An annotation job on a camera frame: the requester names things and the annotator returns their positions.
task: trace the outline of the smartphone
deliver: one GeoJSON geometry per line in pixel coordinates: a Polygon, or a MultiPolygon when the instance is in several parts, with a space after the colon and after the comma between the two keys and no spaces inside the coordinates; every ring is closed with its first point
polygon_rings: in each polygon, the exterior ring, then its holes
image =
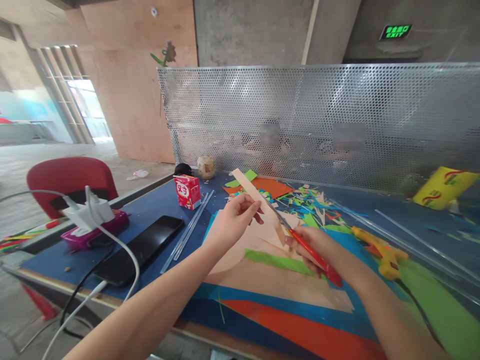
{"type": "MultiPolygon", "coordinates": [[[[183,225],[182,219],[162,216],[127,244],[135,255],[140,270],[162,252],[183,225]]],[[[111,285],[121,287],[135,277],[135,266],[130,255],[122,248],[105,260],[94,274],[111,285]]]]}

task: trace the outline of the green exit sign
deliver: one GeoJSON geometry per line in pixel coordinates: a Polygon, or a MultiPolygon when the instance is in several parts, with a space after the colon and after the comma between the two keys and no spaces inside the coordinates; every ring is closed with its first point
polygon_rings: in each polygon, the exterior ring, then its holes
{"type": "Polygon", "coordinates": [[[405,39],[408,36],[411,28],[412,28],[412,24],[387,25],[383,28],[383,32],[381,33],[380,40],[405,39]]]}

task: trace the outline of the yellow bag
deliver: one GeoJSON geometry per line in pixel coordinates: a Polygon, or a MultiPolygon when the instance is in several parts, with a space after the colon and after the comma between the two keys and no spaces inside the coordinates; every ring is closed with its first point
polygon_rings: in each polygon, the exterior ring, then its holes
{"type": "Polygon", "coordinates": [[[478,179],[479,174],[440,166],[413,197],[413,202],[443,210],[478,179]]]}

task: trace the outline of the white charger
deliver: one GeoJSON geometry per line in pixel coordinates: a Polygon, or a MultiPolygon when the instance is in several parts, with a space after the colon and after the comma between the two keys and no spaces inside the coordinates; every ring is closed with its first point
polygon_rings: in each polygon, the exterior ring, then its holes
{"type": "Polygon", "coordinates": [[[91,232],[98,226],[97,224],[107,223],[115,218],[110,204],[105,199],[100,199],[96,195],[92,195],[93,201],[91,202],[92,214],[94,221],[90,218],[89,209],[83,204],[73,204],[63,210],[65,216],[72,220],[75,225],[79,227],[79,234],[85,234],[85,231],[91,232]]]}

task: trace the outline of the perforated metal panel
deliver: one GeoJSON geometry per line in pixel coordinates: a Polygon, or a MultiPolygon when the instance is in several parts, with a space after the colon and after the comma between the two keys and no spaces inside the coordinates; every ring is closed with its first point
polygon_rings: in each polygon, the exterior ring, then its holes
{"type": "Polygon", "coordinates": [[[479,63],[158,75],[177,162],[196,166],[210,154],[222,170],[388,192],[405,192],[439,165],[480,171],[479,63]]]}

